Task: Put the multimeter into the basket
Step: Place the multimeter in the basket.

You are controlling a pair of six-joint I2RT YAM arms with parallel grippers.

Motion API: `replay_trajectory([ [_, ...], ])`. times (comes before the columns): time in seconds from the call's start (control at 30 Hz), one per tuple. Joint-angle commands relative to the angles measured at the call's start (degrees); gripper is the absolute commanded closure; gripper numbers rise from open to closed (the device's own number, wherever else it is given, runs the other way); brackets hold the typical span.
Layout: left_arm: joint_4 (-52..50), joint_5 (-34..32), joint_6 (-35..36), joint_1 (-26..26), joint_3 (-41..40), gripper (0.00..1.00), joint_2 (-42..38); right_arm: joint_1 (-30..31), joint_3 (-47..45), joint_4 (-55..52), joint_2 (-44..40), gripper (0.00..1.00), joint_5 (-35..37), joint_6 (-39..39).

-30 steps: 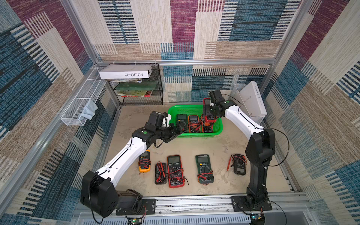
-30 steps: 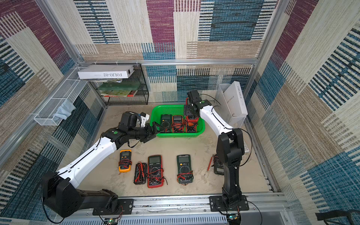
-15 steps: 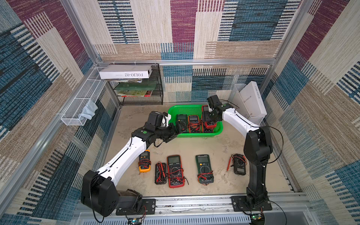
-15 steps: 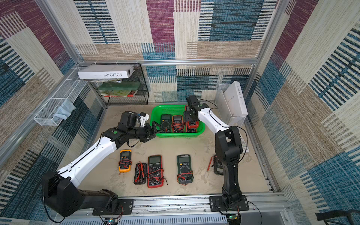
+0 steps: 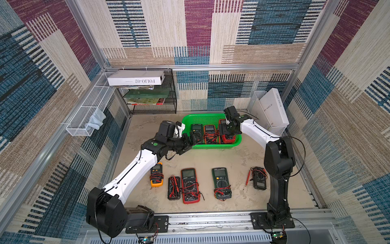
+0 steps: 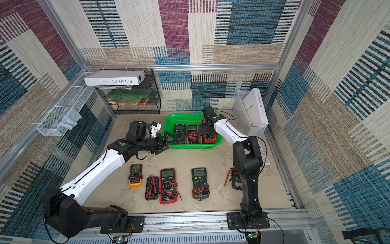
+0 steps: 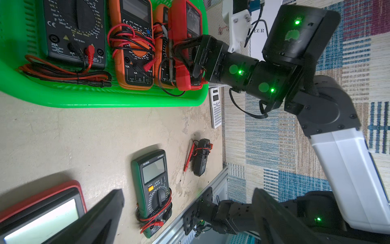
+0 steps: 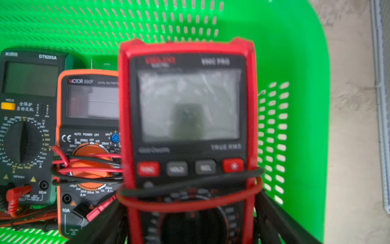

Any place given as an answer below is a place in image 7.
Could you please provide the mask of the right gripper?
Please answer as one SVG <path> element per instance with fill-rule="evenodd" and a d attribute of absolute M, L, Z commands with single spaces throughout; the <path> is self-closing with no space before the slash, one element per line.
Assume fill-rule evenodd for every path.
<path fill-rule="evenodd" d="M 259 60 L 228 52 L 228 45 L 210 35 L 185 39 L 173 46 L 173 56 L 193 61 L 192 77 L 233 88 L 246 88 L 259 68 Z"/>

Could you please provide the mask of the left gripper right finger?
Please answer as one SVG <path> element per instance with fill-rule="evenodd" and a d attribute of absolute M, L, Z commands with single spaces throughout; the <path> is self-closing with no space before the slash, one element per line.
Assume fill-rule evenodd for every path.
<path fill-rule="evenodd" d="M 265 190 L 254 190 L 252 204 L 257 232 L 263 244 L 324 243 Z"/>

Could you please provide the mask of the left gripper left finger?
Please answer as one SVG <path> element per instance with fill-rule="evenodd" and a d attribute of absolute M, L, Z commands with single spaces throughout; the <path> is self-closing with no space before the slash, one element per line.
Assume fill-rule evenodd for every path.
<path fill-rule="evenodd" d="M 47 240 L 48 244 L 112 244 L 125 199 L 122 189 L 112 190 L 82 218 Z"/>

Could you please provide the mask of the small red multimeter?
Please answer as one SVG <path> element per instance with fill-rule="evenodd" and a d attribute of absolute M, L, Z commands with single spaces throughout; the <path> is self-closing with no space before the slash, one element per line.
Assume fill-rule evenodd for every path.
<path fill-rule="evenodd" d="M 173 1 L 168 12 L 169 39 L 171 55 L 175 61 L 176 85 L 181 91 L 199 90 L 207 84 L 202 75 L 197 78 L 190 75 L 193 61 L 180 61 L 173 56 L 173 46 L 185 39 L 203 34 L 202 13 L 191 1 Z"/>

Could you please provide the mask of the orange multimeter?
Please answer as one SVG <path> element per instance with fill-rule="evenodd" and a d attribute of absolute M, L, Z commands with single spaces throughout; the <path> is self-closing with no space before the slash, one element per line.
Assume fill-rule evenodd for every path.
<path fill-rule="evenodd" d="M 158 75 L 161 86 L 164 89 L 173 89 L 174 81 L 170 76 L 170 61 L 165 61 L 159 68 L 161 61 L 168 58 L 168 11 L 169 7 L 160 4 L 153 11 L 153 35 L 155 40 L 155 58 L 154 63 L 154 84 L 159 86 Z"/>
<path fill-rule="evenodd" d="M 142 0 L 110 0 L 111 28 L 107 42 L 118 84 L 129 90 L 149 90 L 156 62 L 152 4 Z"/>

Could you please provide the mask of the large dark green multimeter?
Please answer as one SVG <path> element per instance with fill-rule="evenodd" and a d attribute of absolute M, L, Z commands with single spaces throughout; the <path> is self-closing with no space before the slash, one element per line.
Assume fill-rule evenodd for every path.
<path fill-rule="evenodd" d="M 37 1 L 41 50 L 19 70 L 42 81 L 106 88 L 105 1 Z"/>

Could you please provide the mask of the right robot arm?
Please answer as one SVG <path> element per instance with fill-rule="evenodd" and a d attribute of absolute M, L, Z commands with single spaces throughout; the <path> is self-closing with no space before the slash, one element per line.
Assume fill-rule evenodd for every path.
<path fill-rule="evenodd" d="M 340 23 L 336 11 L 283 5 L 262 61 L 210 35 L 173 38 L 172 56 L 191 78 L 226 84 L 259 100 L 265 119 L 280 106 L 297 117 L 331 187 L 285 202 L 255 189 L 251 203 L 202 195 L 183 215 L 186 234 L 256 232 L 263 244 L 387 244 L 390 201 L 350 96 L 316 65 Z"/>

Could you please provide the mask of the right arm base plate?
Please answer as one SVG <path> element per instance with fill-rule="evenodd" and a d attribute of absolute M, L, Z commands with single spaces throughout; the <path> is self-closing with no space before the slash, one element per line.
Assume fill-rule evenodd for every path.
<path fill-rule="evenodd" d="M 212 202 L 213 189 L 208 187 L 182 215 L 184 234 L 189 235 L 200 220 L 200 208 L 204 202 Z"/>

